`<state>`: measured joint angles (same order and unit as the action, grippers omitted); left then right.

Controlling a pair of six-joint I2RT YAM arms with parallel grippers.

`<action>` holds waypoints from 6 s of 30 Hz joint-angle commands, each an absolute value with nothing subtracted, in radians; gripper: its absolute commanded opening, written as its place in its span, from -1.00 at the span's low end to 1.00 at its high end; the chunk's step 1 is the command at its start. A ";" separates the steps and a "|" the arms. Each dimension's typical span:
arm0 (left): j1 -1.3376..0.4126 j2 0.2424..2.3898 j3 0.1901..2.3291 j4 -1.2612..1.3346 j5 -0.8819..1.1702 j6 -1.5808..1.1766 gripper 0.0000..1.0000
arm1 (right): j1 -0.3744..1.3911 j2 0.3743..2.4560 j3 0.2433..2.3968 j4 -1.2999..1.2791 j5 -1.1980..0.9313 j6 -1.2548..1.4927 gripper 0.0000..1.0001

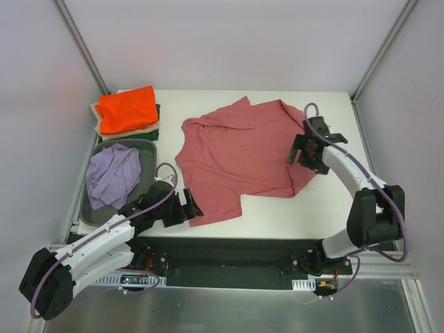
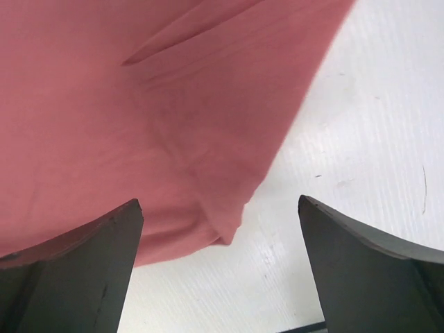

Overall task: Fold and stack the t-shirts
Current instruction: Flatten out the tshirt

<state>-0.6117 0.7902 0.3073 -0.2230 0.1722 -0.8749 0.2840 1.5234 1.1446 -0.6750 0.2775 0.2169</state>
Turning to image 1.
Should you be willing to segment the pink t shirt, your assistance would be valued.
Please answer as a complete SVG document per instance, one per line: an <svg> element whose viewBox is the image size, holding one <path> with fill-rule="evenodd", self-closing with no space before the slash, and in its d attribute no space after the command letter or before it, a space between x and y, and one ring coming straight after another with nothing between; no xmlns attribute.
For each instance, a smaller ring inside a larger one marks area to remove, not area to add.
<svg viewBox="0 0 444 333"><path fill-rule="evenodd" d="M176 163L203 212L192 227L242 215L241 196L293 198L314 171L290 164L294 139L304 134L304 113L284 101L232 105L183 122L185 141Z"/></svg>

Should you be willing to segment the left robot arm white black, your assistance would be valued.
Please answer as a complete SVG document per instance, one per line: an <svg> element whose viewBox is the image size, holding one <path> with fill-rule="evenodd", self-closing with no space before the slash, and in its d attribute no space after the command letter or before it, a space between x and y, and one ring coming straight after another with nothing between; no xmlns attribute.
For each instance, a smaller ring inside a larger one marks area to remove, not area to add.
<svg viewBox="0 0 444 333"><path fill-rule="evenodd" d="M191 191L185 189L184 195L182 204L173 183L156 180L145 194L90 234L55 251L38 250L19 285L30 303L31 317L49 321L100 277L126 266L141 269L147 256L137 240L141 233L156 221L167 228L203 216Z"/></svg>

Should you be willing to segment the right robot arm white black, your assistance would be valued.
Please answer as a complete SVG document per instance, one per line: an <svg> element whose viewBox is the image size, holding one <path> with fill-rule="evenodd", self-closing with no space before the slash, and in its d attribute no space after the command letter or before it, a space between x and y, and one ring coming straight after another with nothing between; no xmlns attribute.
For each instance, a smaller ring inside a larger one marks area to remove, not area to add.
<svg viewBox="0 0 444 333"><path fill-rule="evenodd" d="M331 133L322 117L303 122L305 132L297 135L289 163L326 175L333 171L352 197L345 228L316 242L298 261L311 275L329 273L342 259L364 250L378 250L405 238L405 194L398 185L388 185L371 173L348 150L347 139Z"/></svg>

